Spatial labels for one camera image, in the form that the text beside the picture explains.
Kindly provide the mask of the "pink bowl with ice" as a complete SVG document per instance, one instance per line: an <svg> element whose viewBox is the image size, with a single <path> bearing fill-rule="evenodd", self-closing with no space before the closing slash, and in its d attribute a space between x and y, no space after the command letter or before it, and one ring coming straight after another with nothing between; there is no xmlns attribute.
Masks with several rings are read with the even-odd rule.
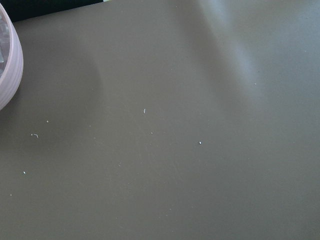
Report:
<svg viewBox="0 0 320 240"><path fill-rule="evenodd" d="M22 80L24 57L16 29L3 6L0 7L0 108L17 92Z"/></svg>

